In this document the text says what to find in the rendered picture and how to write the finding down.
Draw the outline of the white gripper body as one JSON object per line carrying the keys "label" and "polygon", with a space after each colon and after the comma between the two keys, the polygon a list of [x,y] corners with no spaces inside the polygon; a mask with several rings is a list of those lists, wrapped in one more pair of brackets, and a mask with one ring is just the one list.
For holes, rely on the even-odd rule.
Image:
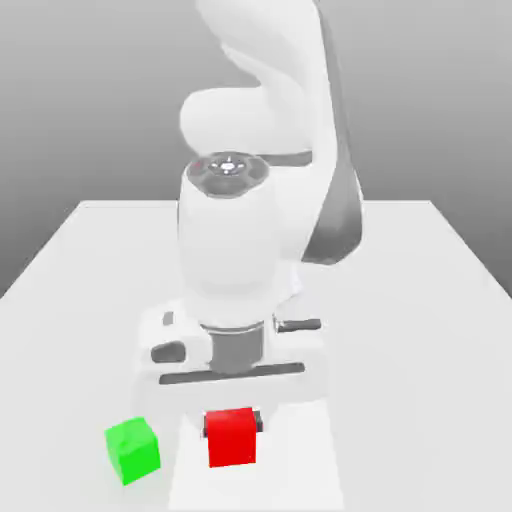
{"label": "white gripper body", "polygon": [[235,375],[142,362],[133,365],[133,374],[134,409],[140,413],[202,413],[245,407],[263,410],[322,398],[329,383],[328,361],[315,354],[263,363]]}

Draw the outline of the small red cube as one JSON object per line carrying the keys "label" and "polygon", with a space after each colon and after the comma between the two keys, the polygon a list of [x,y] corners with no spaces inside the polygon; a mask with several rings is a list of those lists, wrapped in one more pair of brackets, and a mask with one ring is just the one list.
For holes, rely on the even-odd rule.
{"label": "small red cube", "polygon": [[256,462],[257,423],[252,408],[208,411],[204,427],[210,468]]}

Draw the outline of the small green cube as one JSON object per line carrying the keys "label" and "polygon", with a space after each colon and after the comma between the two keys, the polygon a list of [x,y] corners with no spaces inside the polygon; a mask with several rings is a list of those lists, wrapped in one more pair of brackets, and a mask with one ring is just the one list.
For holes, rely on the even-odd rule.
{"label": "small green cube", "polygon": [[104,431],[106,450],[126,486],[161,468],[159,441],[144,417],[134,417]]}

